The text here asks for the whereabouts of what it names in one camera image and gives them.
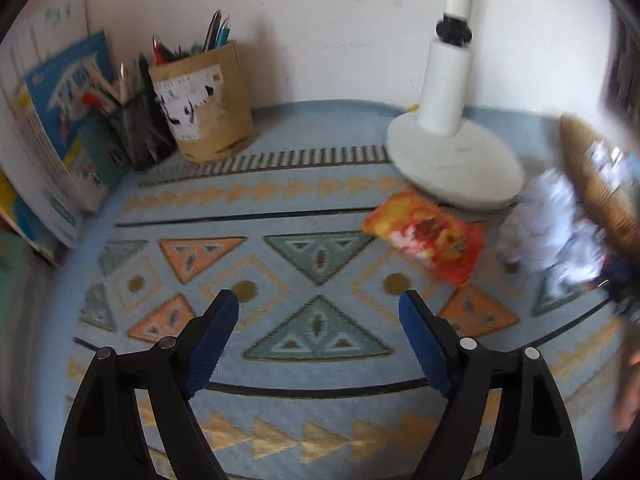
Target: blue pen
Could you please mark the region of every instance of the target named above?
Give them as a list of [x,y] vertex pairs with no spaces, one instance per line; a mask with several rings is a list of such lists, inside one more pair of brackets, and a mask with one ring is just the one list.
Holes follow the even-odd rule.
[[222,25],[220,26],[220,30],[218,31],[218,36],[216,38],[216,45],[214,48],[226,45],[226,42],[229,39],[229,32],[229,16],[227,16],[225,18],[225,21],[222,22]]

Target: white wall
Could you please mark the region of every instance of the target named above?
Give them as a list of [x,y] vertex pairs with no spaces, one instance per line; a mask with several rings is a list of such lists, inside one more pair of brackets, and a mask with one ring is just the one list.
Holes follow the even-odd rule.
[[[23,13],[56,0],[31,0]],[[418,102],[444,0],[88,0],[114,58],[202,40],[231,13],[252,104],[353,98]],[[614,17],[607,0],[474,0],[468,102],[545,114],[572,111],[636,148],[601,105]]]

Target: white round lamp base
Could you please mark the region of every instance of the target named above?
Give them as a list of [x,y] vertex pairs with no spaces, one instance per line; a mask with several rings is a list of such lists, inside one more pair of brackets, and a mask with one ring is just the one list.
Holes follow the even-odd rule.
[[454,136],[425,131],[418,112],[390,125],[386,150],[398,170],[443,202],[491,211],[508,206],[524,184],[524,170],[511,149],[479,124],[463,121]]

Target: red and yellow snack packet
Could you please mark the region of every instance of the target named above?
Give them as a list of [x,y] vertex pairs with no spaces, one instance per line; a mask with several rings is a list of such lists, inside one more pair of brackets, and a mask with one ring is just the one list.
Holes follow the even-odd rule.
[[422,260],[436,277],[455,286],[469,279],[484,249],[479,226],[445,213],[412,189],[389,197],[362,230]]

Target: sticker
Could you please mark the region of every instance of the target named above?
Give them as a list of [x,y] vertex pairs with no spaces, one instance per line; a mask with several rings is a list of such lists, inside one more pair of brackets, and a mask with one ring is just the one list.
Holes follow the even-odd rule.
[[198,140],[196,108],[216,95],[224,84],[220,65],[154,83],[164,116],[176,140]]

